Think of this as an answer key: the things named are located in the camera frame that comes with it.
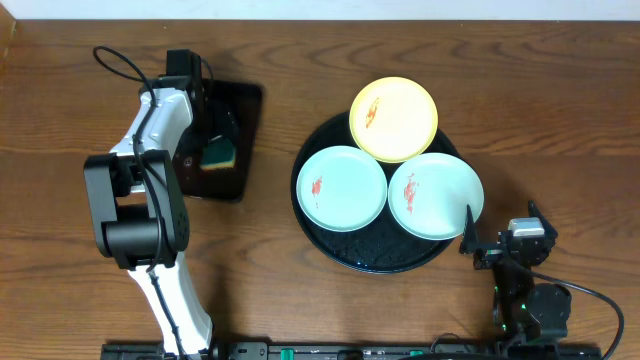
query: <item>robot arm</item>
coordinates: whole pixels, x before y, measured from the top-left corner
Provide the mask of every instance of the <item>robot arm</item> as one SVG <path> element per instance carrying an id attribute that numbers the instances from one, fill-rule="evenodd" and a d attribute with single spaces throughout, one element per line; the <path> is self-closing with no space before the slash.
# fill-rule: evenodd
<path id="1" fill-rule="evenodd" d="M 194 66 L 197 63 L 198 71 L 193 70 L 194 66 L 175 69 L 175 64 L 185 63 Z M 189 241 L 188 216 L 171 160 L 183 137 L 189 137 L 193 143 L 193 130 L 202 123 L 199 117 L 204 116 L 199 57 L 188 50 L 170 53 L 167 74 L 170 73 L 174 75 L 153 83 L 157 105 L 142 129 L 138 145 L 140 157 L 152 174 L 150 179 L 166 230 L 158 264 L 151 272 L 147 269 L 156 257 L 160 241 L 157 214 L 134 159 L 132 140 L 151 106 L 148 91 L 141 94 L 140 111 L 122 141 L 107 155 L 89 157 L 84 173 L 96 242 L 102 255 L 113 257 L 142 288 L 160 324 L 165 353 L 177 355 L 182 351 L 195 359 L 208 349 L 213 323 L 198 301 L 187 269 L 184 250 Z M 198 130 L 205 139 L 209 135 L 202 133 L 202 128 Z M 140 192 L 146 193 L 146 204 L 118 204 L 118 198 Z"/>

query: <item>green sponge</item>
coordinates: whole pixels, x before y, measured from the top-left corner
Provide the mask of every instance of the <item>green sponge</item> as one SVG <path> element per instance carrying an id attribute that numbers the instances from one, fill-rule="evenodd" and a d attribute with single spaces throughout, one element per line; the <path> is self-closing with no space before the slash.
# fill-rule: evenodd
<path id="1" fill-rule="evenodd" d="M 202 151 L 202 170 L 232 168 L 236 164 L 236 147 L 231 140 L 219 138 L 207 145 Z"/>

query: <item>table surface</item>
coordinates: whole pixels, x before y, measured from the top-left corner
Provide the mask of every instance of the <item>table surface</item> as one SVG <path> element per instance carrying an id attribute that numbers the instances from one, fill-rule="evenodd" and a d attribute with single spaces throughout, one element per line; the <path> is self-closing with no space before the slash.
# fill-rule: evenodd
<path id="1" fill-rule="evenodd" d="M 129 128 L 139 84 L 98 66 L 108 44 L 147 74 L 191 48 L 220 79 L 262 84 L 241 203 L 186 199 L 189 269 L 225 339 L 431 342 L 489 338 L 493 279 L 457 252 L 359 273 L 305 238 L 291 208 L 300 146 L 384 76 L 423 84 L 440 128 L 477 169 L 493 238 L 536 200 L 560 233 L 540 272 L 626 313 L 614 359 L 640 357 L 640 24 L 556 22 L 19 22 L 0 78 L 0 357 L 97 358 L 158 341 L 144 295 L 96 249 L 82 165 Z M 567 342 L 609 346 L 613 310 L 573 292 Z"/>

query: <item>round black tray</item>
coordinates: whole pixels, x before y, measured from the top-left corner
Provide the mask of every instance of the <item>round black tray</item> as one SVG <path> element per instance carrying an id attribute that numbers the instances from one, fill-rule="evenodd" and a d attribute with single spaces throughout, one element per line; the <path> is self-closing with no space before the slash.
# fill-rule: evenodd
<path id="1" fill-rule="evenodd" d="M 320 126 L 302 145 L 291 173 L 291 202 L 300 227 L 325 255 L 347 267 L 370 273 L 397 273 L 421 266 L 438 256 L 453 239 L 428 241 L 404 230 L 385 204 L 369 225 L 350 232 L 325 230 L 309 220 L 296 197 L 296 182 L 302 165 L 318 151 L 336 145 L 357 147 L 349 130 L 349 112 L 335 116 Z M 460 158 L 451 141 L 438 129 L 425 152 L 441 152 Z M 401 164 L 380 163 L 387 183 Z"/>

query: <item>green connector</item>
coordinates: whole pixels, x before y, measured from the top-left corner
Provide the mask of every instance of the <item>green connector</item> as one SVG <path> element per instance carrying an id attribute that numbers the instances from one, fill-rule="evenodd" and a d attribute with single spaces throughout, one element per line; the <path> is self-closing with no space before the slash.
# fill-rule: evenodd
<path id="1" fill-rule="evenodd" d="M 282 349 L 282 351 L 280 351 L 280 360 L 293 360 L 293 358 L 293 349 Z"/>

